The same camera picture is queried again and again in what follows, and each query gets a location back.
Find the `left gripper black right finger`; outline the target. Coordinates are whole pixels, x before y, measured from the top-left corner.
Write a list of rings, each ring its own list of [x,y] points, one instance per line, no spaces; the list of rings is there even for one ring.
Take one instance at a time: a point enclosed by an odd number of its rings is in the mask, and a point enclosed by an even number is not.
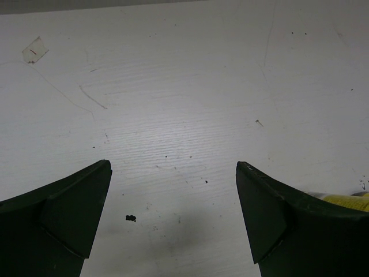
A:
[[[368,212],[334,205],[246,162],[236,186],[262,276],[367,276]]]

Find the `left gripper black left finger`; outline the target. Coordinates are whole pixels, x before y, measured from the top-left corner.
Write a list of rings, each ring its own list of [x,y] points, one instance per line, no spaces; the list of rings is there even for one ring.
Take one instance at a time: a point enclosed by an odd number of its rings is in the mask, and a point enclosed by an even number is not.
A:
[[[112,177],[100,160],[1,201],[1,276],[80,276]]]

